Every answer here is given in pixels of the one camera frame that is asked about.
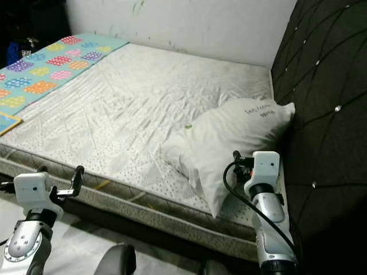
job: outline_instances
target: polka dot pattern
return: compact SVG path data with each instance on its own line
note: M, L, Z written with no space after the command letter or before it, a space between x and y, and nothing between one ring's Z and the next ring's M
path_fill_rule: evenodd
M4 89L0 89L0 97L4 97L4 96L7 96L9 95L10 92L7 91L7 90L4 90Z
M50 72L50 69L48 67L40 67L31 70L29 73L35 75L35 76L44 76L45 74L48 74Z
M34 64L31 62L26 62L22 59L18 60L17 62L9 65L7 67L8 70L13 70L15 72L21 72L23 70L27 70L28 68L32 67Z
M50 78L54 80L62 80L71 77L71 72L68 70L60 70L51 74Z
M27 93L40 94L40 93L44 93L47 90L50 90L50 89L54 88L55 86L57 86L56 83L40 81L40 82L34 83L33 85L31 85L29 87L24 88L23 91L25 91Z
M103 52L103 53L108 53L108 52L111 51L111 47L110 46L98 47L97 50L99 50L100 52Z
M84 59L88 59L88 60L97 60L99 59L103 54L98 53L98 52L89 52L86 55L82 56L82 58Z
M50 59L49 61L47 61L48 64L52 64L52 65L56 65L56 66L61 66L64 65L67 62L70 62L71 58L67 57L67 56L56 56L53 59Z
M8 80L7 82L5 82L4 87L7 89L10 88L20 88L20 87L24 87L27 86L31 83L32 79L28 78L28 77L19 77L19 78L14 78L11 80Z
M26 59L33 61L41 61L45 58L46 56L43 53L32 53L31 55L26 57Z
M84 69L88 66L88 62L86 61L73 61L69 64L69 68L74 70Z
M81 50L80 49L76 49L76 50L68 50L67 52L65 52L65 54L69 55L69 56L79 56L81 55Z
M94 43L94 42L85 42L83 44L81 44L81 46L83 48L91 48L91 47L94 47L94 46L97 46L98 43Z
M16 108L25 103L25 96L11 97L9 99L0 100L0 106L8 106L9 108Z
M75 36L67 36L61 39L61 41L68 45L74 45L82 41L80 38L76 38Z
M58 50L65 49L65 45L60 43L54 43L46 47L46 49L50 50L51 52L56 52Z

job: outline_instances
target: white pillow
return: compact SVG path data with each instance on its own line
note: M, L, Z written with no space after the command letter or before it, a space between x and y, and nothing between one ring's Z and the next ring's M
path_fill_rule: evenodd
M227 101L173 132L162 145L163 158L189 178L216 217L229 193L222 177L233 161L232 152L252 156L254 151L273 150L294 113L294 103L279 106L273 100ZM228 180L234 187L230 176Z

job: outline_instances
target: black tufted headboard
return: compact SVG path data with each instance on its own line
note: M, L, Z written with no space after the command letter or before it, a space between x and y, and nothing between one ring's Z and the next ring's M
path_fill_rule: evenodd
M275 100L296 105L282 151L305 257L355 265L367 244L367 0L299 0L272 76Z

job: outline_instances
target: white mattress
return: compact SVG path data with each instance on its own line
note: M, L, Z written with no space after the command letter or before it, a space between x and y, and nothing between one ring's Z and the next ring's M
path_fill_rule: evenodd
M209 213L160 146L236 97L270 98L269 71L128 44L18 113L0 142ZM227 200L220 216L251 225L251 214Z

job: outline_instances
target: floor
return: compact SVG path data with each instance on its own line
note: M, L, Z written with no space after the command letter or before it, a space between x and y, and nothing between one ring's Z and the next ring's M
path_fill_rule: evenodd
M24 218L14 195L0 194L0 216L2 241L11 236L16 221ZM84 222L68 213L55 223L53 231L52 252L45 265L45 275L93 274L104 253L118 242L135 246L136 275L190 275L197 274L200 268L199 262Z

